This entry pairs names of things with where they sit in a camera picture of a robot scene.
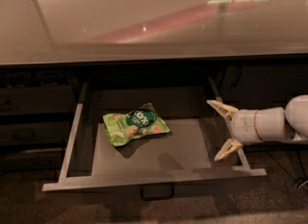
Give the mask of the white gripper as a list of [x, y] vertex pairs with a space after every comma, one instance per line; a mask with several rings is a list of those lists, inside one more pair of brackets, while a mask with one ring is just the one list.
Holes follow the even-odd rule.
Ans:
[[232, 153], [257, 141], [255, 129], [256, 110], [238, 110], [235, 107], [225, 105], [218, 100], [208, 100], [207, 104], [216, 110], [223, 118], [231, 118], [231, 135], [233, 138], [227, 139], [214, 157], [214, 161], [221, 161]]

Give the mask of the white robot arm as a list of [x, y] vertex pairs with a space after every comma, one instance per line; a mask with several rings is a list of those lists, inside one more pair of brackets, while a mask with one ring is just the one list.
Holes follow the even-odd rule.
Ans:
[[294, 97], [285, 108], [264, 110], [238, 110], [217, 100], [207, 103], [224, 118], [231, 136], [215, 155], [216, 162], [246, 145], [265, 141], [308, 142], [308, 95]]

